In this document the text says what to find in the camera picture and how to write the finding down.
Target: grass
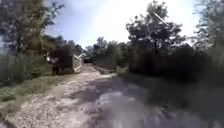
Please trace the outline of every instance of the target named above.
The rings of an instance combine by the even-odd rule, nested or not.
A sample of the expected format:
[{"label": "grass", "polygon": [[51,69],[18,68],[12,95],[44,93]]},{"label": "grass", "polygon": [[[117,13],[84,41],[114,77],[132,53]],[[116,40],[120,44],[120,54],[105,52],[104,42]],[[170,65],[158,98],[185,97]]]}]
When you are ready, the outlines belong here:
[{"label": "grass", "polygon": [[70,76],[44,76],[27,80],[20,85],[0,88],[0,114],[3,117],[13,115],[20,110],[20,105],[28,96],[44,93]]}]

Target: sky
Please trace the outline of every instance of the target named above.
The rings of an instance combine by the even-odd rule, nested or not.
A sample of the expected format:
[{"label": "sky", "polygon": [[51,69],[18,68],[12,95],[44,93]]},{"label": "sky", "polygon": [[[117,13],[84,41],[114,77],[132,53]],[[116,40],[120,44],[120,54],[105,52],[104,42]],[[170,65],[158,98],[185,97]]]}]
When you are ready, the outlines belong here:
[{"label": "sky", "polygon": [[[46,33],[62,35],[82,47],[93,45],[98,37],[118,42],[128,41],[126,23],[144,14],[152,0],[63,0],[65,8]],[[192,36],[198,23],[194,0],[163,0],[168,20],[182,24],[182,35]]]}]

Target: railing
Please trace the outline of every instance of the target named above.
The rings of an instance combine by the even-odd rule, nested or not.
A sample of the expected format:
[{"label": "railing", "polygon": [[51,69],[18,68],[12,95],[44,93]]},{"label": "railing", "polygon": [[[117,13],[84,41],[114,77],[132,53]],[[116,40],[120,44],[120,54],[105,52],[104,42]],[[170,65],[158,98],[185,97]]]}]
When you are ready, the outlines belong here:
[{"label": "railing", "polygon": [[83,54],[80,54],[79,56],[73,55],[73,69],[75,72],[78,72],[78,70],[83,66]]}]

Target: shrub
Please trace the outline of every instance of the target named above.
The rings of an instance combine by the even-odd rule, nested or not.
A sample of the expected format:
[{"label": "shrub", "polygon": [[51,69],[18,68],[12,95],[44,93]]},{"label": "shrub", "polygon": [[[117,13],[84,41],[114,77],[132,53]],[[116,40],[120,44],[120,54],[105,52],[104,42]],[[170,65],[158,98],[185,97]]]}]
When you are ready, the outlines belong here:
[{"label": "shrub", "polygon": [[35,54],[4,54],[0,56],[0,65],[1,86],[44,75],[51,69],[44,58]]},{"label": "shrub", "polygon": [[181,82],[196,81],[208,62],[207,54],[189,45],[176,47],[171,53],[156,55],[153,51],[137,52],[129,71]]},{"label": "shrub", "polygon": [[119,43],[117,46],[117,66],[127,67],[132,56],[132,49],[129,44]]}]

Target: dirt road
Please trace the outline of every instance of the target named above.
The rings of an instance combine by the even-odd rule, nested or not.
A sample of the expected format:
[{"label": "dirt road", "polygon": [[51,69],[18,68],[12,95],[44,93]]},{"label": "dirt road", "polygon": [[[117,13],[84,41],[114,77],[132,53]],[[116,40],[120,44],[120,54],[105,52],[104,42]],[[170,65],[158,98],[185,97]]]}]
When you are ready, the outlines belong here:
[{"label": "dirt road", "polygon": [[208,128],[187,112],[146,106],[147,91],[92,67],[36,95],[9,120],[18,128]]}]

